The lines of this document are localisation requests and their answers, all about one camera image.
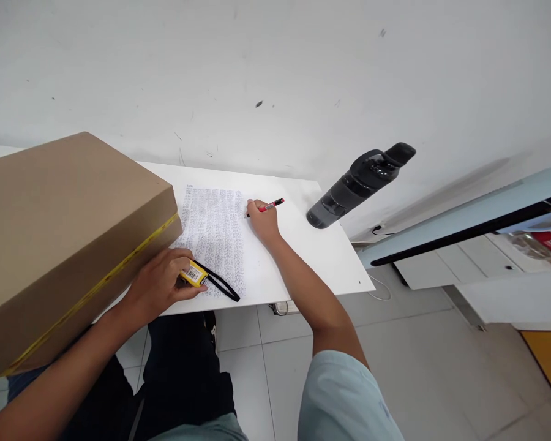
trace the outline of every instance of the white tile floor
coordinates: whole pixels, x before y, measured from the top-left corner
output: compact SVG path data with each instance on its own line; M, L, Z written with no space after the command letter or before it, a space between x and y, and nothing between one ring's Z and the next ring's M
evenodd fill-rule
M551 440L551 390L522 338L507 325L471 329L441 289L411 291L390 267L372 270L393 299L366 293L341 302L407 440ZM377 295L385 288L376 282ZM300 315L267 306L217 312L221 367L231 373L241 426L251 440L296 439L312 333ZM139 331L119 351L137 390L151 341ZM0 409L6 383L0 380Z

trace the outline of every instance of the dark pants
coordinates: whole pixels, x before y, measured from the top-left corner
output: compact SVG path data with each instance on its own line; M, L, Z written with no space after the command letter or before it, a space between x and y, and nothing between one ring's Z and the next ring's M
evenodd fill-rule
M147 440L182 424L202 424L234 413L233 385L220 373L202 313L159 317L149 324L151 353L144 384L133 396L116 356L81 403L62 440L126 440L143 401L135 440ZM47 366L8 378L13 400Z

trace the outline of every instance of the wall stain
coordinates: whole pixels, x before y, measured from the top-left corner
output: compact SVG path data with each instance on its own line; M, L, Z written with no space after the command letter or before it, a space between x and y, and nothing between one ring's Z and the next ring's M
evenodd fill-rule
M179 148L179 163L185 167L187 167L186 162L184 161L184 155L182 155L182 148Z

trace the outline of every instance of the lanyard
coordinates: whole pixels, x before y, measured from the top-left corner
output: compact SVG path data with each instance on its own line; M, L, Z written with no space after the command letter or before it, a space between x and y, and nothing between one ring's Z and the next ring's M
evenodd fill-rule
M210 280L214 284L214 286L216 286L225 296L229 297L229 299L234 300L234 301L241 300L241 297L239 297L239 295L236 293L236 291L234 289L232 289L231 286L228 283L226 283L225 280L222 277L220 277L214 271L209 270L207 267L202 265L197 260L194 260L194 262L196 263L196 265L198 265L200 268L202 268L203 270L205 270L208 273L207 279ZM225 287L220 286L215 279L217 279Z

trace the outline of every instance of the forearm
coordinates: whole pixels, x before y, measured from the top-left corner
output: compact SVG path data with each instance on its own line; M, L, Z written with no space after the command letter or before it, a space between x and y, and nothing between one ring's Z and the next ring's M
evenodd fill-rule
M266 244L288 293L313 330L352 326L331 289L283 239Z
M266 247L282 274L291 299L312 328L313 355L323 350L337 350L369 368L355 327L330 288L283 239L266 243Z
M115 308L0 412L0 439L57 439L110 358L135 332Z

